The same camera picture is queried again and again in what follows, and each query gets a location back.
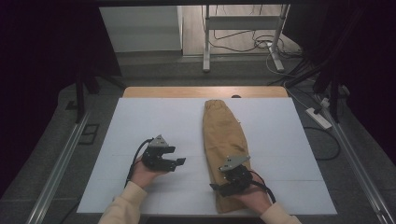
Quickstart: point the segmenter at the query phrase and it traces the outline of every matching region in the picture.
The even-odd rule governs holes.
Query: brown garment
[[[227,156],[248,155],[248,143],[241,125],[233,112],[221,100],[205,102],[204,146],[209,166],[210,181],[218,185],[227,183],[219,167]],[[250,163],[244,165],[250,169]],[[216,207],[219,213],[227,213],[246,208],[242,203],[230,197],[216,194]]]

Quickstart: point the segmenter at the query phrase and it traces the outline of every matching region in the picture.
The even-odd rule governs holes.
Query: person
[[[99,220],[100,224],[137,224],[140,219],[139,206],[144,201],[147,193],[144,188],[151,184],[155,177],[166,172],[151,171],[143,162],[134,166],[134,174],[122,194],[107,207]],[[262,180],[253,174],[253,180],[262,183]],[[297,217],[290,216],[276,202],[271,204],[268,195],[257,186],[250,185],[241,194],[235,194],[235,199],[241,201],[246,207],[260,215],[266,224],[301,224]]]

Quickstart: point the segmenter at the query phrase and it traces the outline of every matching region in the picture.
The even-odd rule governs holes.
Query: white board
[[[158,177],[146,188],[142,214],[220,216],[203,143],[202,98],[121,98],[78,208],[79,213],[103,213],[122,193],[140,144],[162,134],[175,153],[186,157],[176,171]],[[251,167],[293,215],[336,214],[329,191],[290,98],[222,99],[241,122]],[[257,216],[240,210],[222,216]]]

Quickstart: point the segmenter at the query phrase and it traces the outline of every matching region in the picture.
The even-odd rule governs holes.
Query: sleeve cuff
[[[271,205],[271,207],[268,208],[260,218],[268,224],[300,223],[297,217],[290,216],[279,203]]]
[[[147,195],[143,189],[129,181],[120,197],[131,204],[141,204]]]

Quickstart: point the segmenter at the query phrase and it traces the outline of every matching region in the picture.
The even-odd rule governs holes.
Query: white desk frame
[[[272,43],[267,42],[277,72],[284,72],[277,51],[277,42],[285,23],[289,5],[283,5],[279,16],[210,16],[209,5],[206,5],[204,72],[210,71],[209,31],[211,30],[275,30]]]

